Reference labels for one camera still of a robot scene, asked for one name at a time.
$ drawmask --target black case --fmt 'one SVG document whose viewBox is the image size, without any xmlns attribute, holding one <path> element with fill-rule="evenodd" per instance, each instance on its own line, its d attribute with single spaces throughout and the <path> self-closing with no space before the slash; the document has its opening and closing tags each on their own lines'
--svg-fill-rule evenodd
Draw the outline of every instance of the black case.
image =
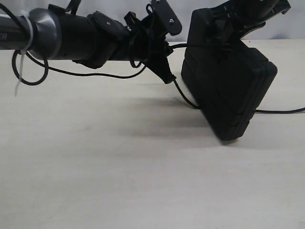
<svg viewBox="0 0 305 229">
<path fill-rule="evenodd" d="M 212 17 L 209 9 L 193 12 L 188 44 L 206 44 Z M 216 48 L 189 47 L 182 68 L 183 81 L 222 141 L 243 136 L 277 74 L 257 49 L 242 41 L 231 46 L 227 55 Z"/>
</svg>

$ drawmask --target white table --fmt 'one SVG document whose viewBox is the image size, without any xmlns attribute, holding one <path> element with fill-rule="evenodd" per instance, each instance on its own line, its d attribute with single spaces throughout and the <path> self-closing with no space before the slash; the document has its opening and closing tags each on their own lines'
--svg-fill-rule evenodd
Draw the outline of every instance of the white table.
<svg viewBox="0 0 305 229">
<path fill-rule="evenodd" d="M 305 40 L 247 44 L 279 68 L 260 108 L 304 106 Z M 183 52 L 170 57 L 177 76 Z M 15 98 L 10 57 L 0 53 L 1 229 L 305 227 L 305 114 L 257 114 L 225 146 L 149 70 L 132 80 L 50 73 Z M 42 74 L 25 66 L 25 78 Z M 100 72 L 135 71 L 108 62 Z"/>
</svg>

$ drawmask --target white cable tie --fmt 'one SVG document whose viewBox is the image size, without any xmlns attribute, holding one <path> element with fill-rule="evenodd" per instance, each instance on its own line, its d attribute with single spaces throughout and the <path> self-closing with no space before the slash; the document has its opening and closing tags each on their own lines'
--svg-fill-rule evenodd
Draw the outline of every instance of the white cable tie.
<svg viewBox="0 0 305 229">
<path fill-rule="evenodd" d="M 30 29 L 30 40 L 29 43 L 27 44 L 27 46 L 20 51 L 21 53 L 21 59 L 20 59 L 20 68 L 19 68 L 19 81 L 15 87 L 15 97 L 17 97 L 18 95 L 18 89 L 19 86 L 21 84 L 21 80 L 22 80 L 22 72 L 23 72 L 23 62 L 24 62 L 24 56 L 27 53 L 28 49 L 30 48 L 30 46 L 32 45 L 33 39 L 34 39 L 34 29 L 32 26 L 32 23 L 29 19 L 29 13 L 26 12 L 25 10 L 21 10 L 21 14 L 24 16 L 25 20 L 27 21 L 28 25 L 29 25 L 29 29 Z"/>
</svg>

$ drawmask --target white wall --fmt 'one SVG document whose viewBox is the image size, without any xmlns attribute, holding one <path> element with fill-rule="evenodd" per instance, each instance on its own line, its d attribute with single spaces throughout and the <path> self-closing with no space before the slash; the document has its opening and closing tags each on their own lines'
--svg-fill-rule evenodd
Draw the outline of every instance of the white wall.
<svg viewBox="0 0 305 229">
<path fill-rule="evenodd" d="M 3 4 L 18 13 L 21 9 L 46 8 L 49 3 L 66 7 L 69 0 L 1 0 Z M 95 10 L 106 13 L 116 20 L 123 21 L 128 11 L 137 13 L 139 18 L 146 15 L 148 0 L 82 0 L 79 14 L 87 15 Z M 168 0 L 183 24 L 183 32 L 175 40 L 185 41 L 192 11 L 199 8 L 217 6 L 225 0 Z M 305 0 L 289 0 L 292 9 L 285 15 L 271 19 L 268 25 L 253 32 L 248 39 L 305 39 Z"/>
</svg>

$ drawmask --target black plastic housing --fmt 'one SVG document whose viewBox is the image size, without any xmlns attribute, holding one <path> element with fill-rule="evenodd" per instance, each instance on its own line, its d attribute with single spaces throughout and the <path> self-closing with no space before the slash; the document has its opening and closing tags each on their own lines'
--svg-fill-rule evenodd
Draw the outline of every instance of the black plastic housing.
<svg viewBox="0 0 305 229">
<path fill-rule="evenodd" d="M 208 44 L 212 17 L 209 9 L 193 12 L 188 44 Z M 230 53 L 189 47 L 182 68 L 185 84 L 222 141 L 243 136 L 277 74 L 277 67 L 257 49 L 241 40 L 230 45 Z"/>
</svg>

